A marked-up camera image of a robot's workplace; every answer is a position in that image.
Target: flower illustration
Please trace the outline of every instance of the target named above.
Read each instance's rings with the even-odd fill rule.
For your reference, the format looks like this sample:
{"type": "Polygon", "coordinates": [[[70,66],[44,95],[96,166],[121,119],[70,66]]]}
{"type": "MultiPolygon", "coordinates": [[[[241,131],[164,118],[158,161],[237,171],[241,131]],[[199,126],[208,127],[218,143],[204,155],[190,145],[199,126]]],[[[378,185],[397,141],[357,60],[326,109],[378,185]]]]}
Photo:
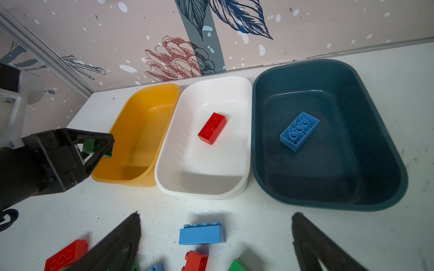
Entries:
{"type": "Polygon", "coordinates": [[[208,53],[181,38],[164,37],[155,51],[146,50],[146,63],[152,72],[145,74],[157,81],[169,81],[215,73],[208,53]]]}

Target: scuff mark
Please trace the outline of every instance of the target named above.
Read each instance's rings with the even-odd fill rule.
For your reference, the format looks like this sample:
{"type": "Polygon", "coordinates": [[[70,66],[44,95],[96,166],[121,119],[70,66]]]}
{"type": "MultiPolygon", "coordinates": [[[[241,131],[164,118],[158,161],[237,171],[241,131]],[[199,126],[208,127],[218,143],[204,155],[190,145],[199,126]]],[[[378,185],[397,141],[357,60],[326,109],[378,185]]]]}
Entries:
{"type": "Polygon", "coordinates": [[[425,261],[424,254],[422,253],[422,249],[419,248],[419,254],[421,257],[421,265],[422,265],[422,271],[428,271],[427,263],[425,261]]]}

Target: leaf illustration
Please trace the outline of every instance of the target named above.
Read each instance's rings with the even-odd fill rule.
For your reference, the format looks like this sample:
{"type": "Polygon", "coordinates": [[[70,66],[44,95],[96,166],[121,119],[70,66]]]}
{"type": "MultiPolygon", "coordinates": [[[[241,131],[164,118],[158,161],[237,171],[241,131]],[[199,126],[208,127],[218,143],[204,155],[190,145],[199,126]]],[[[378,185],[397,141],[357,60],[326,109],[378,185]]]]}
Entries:
{"type": "Polygon", "coordinates": [[[196,27],[202,37],[207,0],[175,0],[182,14],[196,27]]]}
{"type": "Polygon", "coordinates": [[[259,0],[209,0],[211,9],[233,29],[273,39],[259,0]]]}

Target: plastic bin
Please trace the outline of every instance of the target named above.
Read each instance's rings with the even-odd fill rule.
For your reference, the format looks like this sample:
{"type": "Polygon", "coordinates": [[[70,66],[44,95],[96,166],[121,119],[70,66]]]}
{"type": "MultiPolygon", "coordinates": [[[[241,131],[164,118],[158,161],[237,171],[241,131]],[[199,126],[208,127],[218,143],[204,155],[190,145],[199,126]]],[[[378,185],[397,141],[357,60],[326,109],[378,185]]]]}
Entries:
{"type": "Polygon", "coordinates": [[[110,133],[113,156],[102,158],[92,178],[102,183],[155,186],[154,167],[180,95],[175,84],[139,90],[126,102],[110,133]]]}
{"type": "Polygon", "coordinates": [[[252,169],[289,204],[375,211],[404,195],[407,171],[357,72],[335,60],[269,69],[253,85],[252,169]],[[279,138],[300,112],[319,119],[294,152],[279,138]]]}
{"type": "Polygon", "coordinates": [[[155,166],[165,193],[202,199],[239,195],[250,171],[252,85],[243,77],[204,80],[179,98],[155,166]],[[197,134],[213,113],[227,123],[209,145],[197,134]]]}

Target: yellow bin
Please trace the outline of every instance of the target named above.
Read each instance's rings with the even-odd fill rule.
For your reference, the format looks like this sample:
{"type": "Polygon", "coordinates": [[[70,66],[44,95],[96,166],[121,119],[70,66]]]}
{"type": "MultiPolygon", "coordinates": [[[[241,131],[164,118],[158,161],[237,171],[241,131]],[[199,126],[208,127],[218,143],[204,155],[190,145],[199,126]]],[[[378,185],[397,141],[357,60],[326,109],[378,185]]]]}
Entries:
{"type": "Polygon", "coordinates": [[[133,94],[110,130],[115,138],[113,156],[101,159],[92,178],[102,183],[155,186],[155,163],[179,95],[175,84],[133,94]]]}

